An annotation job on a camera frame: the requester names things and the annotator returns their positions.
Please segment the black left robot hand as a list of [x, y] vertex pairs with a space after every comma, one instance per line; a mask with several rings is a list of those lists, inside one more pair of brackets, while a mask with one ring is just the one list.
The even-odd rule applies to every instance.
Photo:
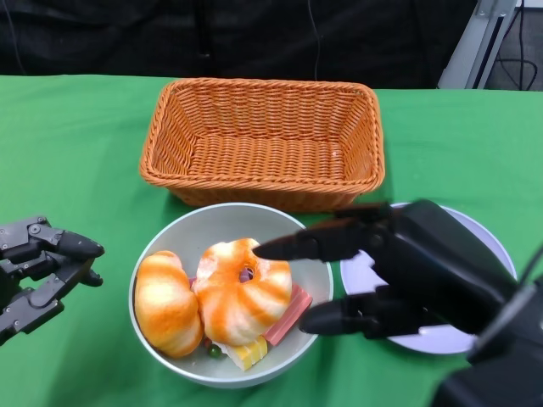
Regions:
[[29, 334], [64, 310], [75, 286], [99, 287], [92, 270], [104, 247], [34, 216], [1, 226], [1, 343]]

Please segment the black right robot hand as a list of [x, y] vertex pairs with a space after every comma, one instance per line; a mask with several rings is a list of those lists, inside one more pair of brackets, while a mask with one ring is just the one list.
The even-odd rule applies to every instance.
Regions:
[[402, 208], [367, 203], [341, 209], [253, 252], [261, 259], [323, 263], [369, 255], [382, 286], [315, 305], [301, 316], [302, 332], [324, 336], [360, 332], [378, 339], [444, 324], [479, 334], [518, 288], [484, 243], [426, 199]]

